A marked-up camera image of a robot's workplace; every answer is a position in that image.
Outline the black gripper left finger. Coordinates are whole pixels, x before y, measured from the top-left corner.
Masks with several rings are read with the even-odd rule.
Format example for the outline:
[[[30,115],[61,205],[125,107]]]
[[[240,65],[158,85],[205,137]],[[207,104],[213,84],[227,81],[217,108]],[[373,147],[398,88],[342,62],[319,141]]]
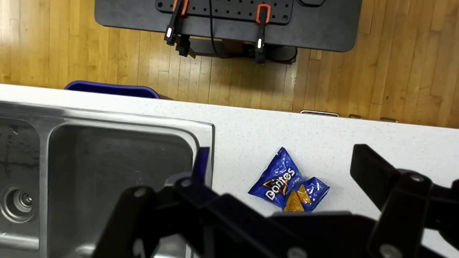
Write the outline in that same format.
[[[121,194],[92,258],[152,258],[164,238],[178,236],[201,258],[307,258],[299,237],[230,194],[204,185],[197,170]]]

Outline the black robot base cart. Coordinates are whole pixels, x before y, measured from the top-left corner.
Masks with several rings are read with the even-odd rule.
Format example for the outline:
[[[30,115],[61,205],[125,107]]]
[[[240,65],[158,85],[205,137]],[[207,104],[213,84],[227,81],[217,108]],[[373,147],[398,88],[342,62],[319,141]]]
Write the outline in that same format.
[[[167,35],[175,2],[181,0],[95,0],[95,21]],[[356,45],[363,0],[188,0],[172,33],[256,43],[263,5],[270,6],[267,45],[327,52]]]

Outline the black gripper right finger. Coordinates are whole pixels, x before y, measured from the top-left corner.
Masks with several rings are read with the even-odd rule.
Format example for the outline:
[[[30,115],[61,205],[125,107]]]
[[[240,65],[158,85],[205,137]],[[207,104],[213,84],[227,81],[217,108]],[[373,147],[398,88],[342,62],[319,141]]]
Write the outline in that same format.
[[[353,147],[350,177],[380,211],[366,244],[373,258],[441,258],[422,244],[438,231],[459,250],[459,181],[449,188],[416,171],[398,170],[366,144]]]

